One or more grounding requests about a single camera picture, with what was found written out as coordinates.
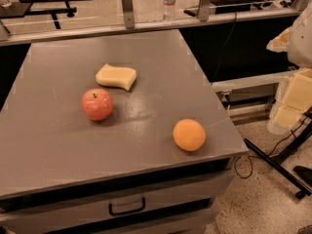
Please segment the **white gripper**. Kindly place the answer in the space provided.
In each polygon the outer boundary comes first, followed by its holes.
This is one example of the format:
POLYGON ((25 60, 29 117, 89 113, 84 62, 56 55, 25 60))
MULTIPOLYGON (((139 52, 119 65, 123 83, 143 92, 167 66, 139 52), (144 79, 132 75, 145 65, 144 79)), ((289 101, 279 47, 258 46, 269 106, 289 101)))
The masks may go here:
POLYGON ((312 107, 312 7, 307 7, 294 21, 270 40, 266 49, 275 53, 288 51, 288 60, 301 67, 278 86, 267 130, 282 135, 292 129, 312 107))

